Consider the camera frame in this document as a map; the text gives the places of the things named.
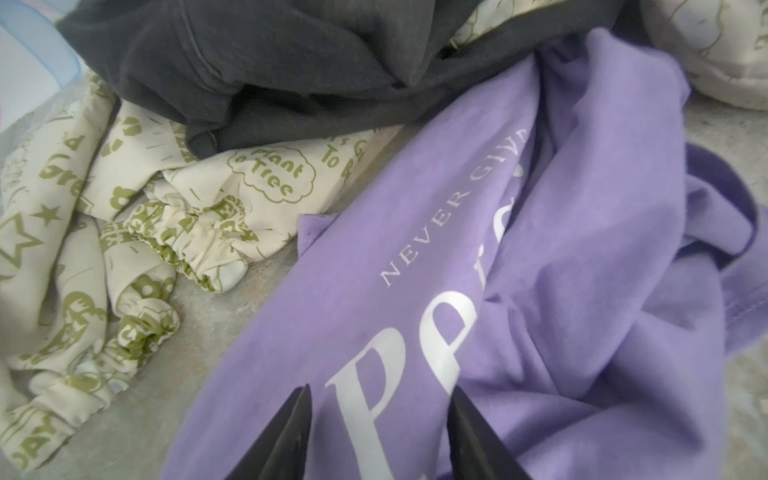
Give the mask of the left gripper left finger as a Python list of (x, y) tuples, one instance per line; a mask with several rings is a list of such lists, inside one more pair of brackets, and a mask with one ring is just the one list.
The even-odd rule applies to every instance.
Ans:
[(301, 480), (312, 424), (309, 385), (294, 389), (226, 480)]

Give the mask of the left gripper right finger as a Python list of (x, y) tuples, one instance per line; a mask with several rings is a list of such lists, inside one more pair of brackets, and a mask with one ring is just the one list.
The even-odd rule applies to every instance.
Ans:
[(459, 386), (450, 398), (447, 432), (454, 479), (531, 479)]

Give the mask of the purple printed t-shirt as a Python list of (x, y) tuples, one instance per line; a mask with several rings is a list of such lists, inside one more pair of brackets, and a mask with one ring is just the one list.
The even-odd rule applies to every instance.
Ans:
[(162, 477), (223, 479), (288, 398), (307, 479), (448, 479), (465, 394), (535, 479), (717, 479), (727, 358), (767, 332), (767, 210), (687, 142), (668, 54), (598, 28), (436, 116), (298, 259)]

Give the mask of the dark grey garment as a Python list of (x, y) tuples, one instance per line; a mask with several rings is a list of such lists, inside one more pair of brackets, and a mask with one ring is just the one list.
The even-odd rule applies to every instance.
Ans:
[(563, 1), (450, 39), (472, 1), (82, 1), (58, 31), (123, 100), (181, 123), (199, 158), (408, 123), (539, 45), (620, 22)]

